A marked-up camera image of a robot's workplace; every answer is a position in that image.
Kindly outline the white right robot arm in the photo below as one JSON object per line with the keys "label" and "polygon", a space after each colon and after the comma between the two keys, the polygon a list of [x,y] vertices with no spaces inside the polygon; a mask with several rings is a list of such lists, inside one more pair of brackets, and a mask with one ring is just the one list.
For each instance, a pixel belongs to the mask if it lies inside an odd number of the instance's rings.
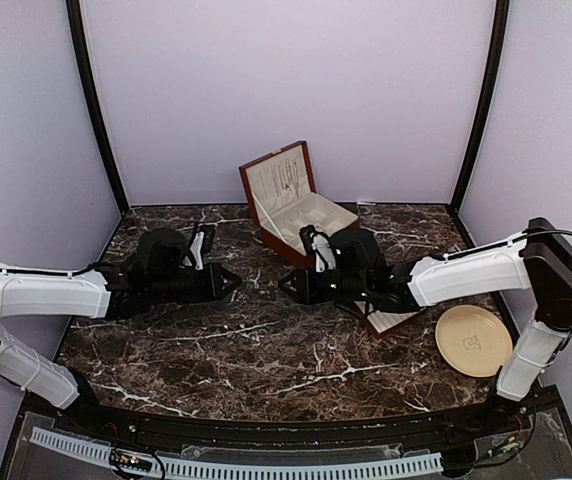
{"label": "white right robot arm", "polygon": [[315,264],[293,270],[279,287],[299,304],[358,301],[393,314],[489,292],[531,291],[533,317],[499,371],[494,397],[476,413],[477,426],[496,434],[572,336],[571,237],[537,217],[525,230],[492,244],[388,264],[369,230],[349,227],[328,236],[306,226],[300,238]]}

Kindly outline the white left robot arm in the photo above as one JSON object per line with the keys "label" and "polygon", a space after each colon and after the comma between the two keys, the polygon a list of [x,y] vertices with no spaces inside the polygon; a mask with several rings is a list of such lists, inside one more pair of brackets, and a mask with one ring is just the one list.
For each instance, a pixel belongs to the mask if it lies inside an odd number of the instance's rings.
{"label": "white left robot arm", "polygon": [[[70,316],[121,320],[159,304],[194,304],[225,298],[242,283],[221,264],[206,261],[211,225],[191,236],[159,228],[141,235],[122,263],[97,262],[80,270],[38,270],[0,263],[0,319]],[[86,436],[107,427],[106,412],[82,374],[28,347],[0,325],[0,376],[23,391],[67,411]]]}

